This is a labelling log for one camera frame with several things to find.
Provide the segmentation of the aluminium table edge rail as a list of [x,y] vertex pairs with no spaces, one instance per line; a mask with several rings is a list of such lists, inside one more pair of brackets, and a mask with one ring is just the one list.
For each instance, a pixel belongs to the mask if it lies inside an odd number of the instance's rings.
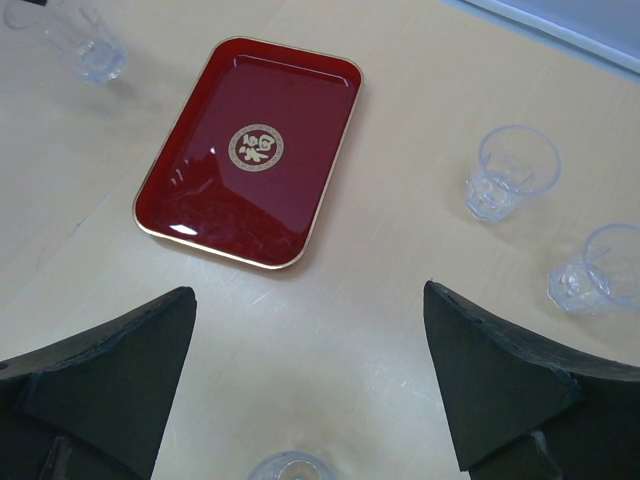
[[450,1],[448,4],[639,79],[637,1]]

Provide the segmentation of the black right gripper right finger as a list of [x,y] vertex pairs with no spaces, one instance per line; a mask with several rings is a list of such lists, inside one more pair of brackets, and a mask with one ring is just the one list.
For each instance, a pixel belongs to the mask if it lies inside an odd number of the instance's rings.
[[434,281],[423,319],[461,471],[638,478],[638,367],[534,333]]

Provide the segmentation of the red lacquer tray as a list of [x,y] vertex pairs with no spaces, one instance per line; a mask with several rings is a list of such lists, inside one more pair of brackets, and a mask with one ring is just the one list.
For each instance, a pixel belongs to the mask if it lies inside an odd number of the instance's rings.
[[232,37],[212,51],[133,204],[146,233],[277,270],[304,254],[364,76]]

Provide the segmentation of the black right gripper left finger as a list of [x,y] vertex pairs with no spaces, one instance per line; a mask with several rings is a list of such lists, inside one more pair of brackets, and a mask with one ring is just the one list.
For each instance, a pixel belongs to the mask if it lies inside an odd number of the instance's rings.
[[179,287],[1,363],[4,479],[151,477],[191,342]]

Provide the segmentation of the clear faceted glass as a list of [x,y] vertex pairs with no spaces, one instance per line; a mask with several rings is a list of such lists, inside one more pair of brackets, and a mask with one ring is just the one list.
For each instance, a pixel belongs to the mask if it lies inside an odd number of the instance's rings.
[[122,42],[91,1],[8,1],[2,15],[9,29],[30,37],[90,83],[116,79],[127,62]]

